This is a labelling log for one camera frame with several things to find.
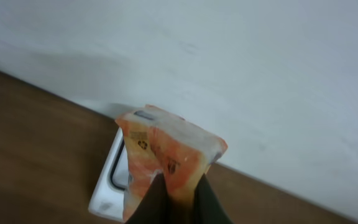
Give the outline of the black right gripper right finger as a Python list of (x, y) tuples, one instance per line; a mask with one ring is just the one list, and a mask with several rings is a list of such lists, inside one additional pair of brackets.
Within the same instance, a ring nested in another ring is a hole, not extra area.
[(195, 190), (195, 224), (233, 224), (214, 194), (205, 174)]

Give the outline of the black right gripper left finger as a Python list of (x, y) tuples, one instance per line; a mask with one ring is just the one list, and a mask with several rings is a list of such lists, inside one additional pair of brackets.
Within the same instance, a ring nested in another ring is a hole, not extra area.
[(153, 179), (146, 195), (125, 224), (163, 224), (166, 221), (168, 195), (163, 174)]

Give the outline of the orange tissue pack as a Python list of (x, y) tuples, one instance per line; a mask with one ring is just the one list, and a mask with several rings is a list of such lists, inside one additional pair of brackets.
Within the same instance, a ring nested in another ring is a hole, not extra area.
[(152, 105), (126, 112), (116, 123), (124, 136), (130, 174), (123, 219), (133, 216), (159, 174), (169, 199), (186, 210), (193, 208), (196, 186), (226, 152), (225, 140)]

